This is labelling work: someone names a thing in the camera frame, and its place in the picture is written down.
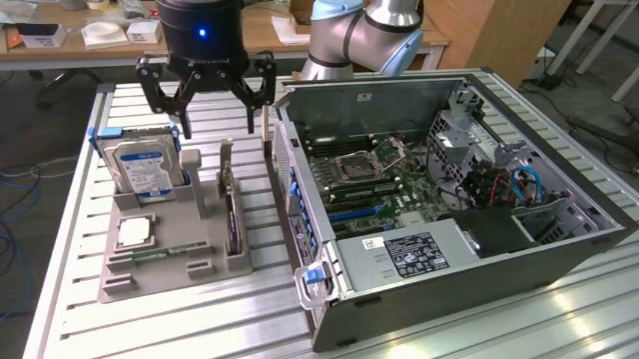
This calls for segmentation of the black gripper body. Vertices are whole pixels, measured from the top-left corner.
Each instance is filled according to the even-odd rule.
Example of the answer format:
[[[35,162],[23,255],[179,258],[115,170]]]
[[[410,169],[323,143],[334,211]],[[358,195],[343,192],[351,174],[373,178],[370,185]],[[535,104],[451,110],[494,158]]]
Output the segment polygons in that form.
[[[200,74],[199,92],[227,90],[218,72],[238,80],[248,69],[242,1],[159,1],[159,19],[170,52],[168,71],[187,81]]]

